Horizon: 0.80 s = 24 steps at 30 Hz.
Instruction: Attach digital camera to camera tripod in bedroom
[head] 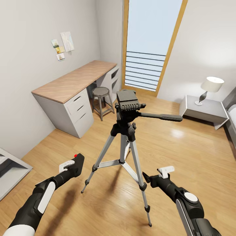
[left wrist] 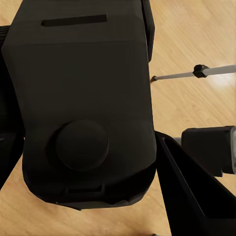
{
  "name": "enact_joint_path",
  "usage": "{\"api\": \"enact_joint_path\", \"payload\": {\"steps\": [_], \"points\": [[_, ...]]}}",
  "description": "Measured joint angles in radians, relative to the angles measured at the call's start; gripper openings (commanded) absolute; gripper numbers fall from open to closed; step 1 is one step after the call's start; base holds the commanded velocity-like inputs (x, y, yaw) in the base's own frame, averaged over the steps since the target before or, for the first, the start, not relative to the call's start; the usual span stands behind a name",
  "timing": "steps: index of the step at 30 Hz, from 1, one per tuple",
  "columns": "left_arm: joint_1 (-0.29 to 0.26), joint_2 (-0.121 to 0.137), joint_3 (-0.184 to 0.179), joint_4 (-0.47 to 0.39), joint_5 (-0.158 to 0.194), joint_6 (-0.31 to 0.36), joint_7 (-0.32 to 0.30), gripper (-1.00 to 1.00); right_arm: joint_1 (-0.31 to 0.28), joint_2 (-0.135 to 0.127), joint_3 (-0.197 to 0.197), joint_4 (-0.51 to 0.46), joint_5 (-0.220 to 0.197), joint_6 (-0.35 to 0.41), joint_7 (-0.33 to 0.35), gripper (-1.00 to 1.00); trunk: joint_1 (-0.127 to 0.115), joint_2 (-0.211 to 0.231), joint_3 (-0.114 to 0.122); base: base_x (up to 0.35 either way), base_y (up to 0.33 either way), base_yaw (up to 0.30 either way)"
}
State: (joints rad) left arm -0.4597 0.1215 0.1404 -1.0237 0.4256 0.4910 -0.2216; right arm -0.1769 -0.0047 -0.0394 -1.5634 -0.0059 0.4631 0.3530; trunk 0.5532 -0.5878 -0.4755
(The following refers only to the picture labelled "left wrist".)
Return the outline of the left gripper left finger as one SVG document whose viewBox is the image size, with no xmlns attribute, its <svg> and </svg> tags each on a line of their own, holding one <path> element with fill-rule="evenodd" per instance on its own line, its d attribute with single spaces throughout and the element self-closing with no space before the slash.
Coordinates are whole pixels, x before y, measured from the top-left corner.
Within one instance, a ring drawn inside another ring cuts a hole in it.
<svg viewBox="0 0 236 236">
<path fill-rule="evenodd" d="M 23 154 L 24 141 L 21 131 L 0 136 L 0 190 Z"/>
</svg>

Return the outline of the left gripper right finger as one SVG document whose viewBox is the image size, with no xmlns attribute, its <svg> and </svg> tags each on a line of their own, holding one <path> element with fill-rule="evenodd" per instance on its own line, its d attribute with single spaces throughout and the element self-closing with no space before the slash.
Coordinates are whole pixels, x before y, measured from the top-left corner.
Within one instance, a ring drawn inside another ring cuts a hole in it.
<svg viewBox="0 0 236 236">
<path fill-rule="evenodd" d="M 172 137 L 154 132 L 171 235 L 236 236 L 236 197 Z"/>
</svg>

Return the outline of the digital camera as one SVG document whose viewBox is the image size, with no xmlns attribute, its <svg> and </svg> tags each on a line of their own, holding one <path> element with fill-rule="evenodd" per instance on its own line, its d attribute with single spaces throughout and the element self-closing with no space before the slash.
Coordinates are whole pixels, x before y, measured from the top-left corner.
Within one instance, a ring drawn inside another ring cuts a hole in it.
<svg viewBox="0 0 236 236">
<path fill-rule="evenodd" d="M 44 202 L 131 206 L 156 173 L 149 0 L 23 0 L 0 26 L 0 136 Z"/>
</svg>

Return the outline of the camera tripod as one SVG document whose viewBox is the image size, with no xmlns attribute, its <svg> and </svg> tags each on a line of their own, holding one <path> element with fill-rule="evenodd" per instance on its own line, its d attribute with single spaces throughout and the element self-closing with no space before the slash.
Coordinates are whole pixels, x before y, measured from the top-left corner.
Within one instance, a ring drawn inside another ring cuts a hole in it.
<svg viewBox="0 0 236 236">
<path fill-rule="evenodd" d="M 152 79 L 157 81 L 193 76 L 206 78 L 208 75 L 226 73 L 236 73 L 236 65 L 209 68 L 198 64 L 193 72 L 153 76 Z M 236 175 L 236 126 L 187 128 L 183 131 L 182 137 L 173 139 L 213 176 L 223 177 L 223 173 Z"/>
</svg>

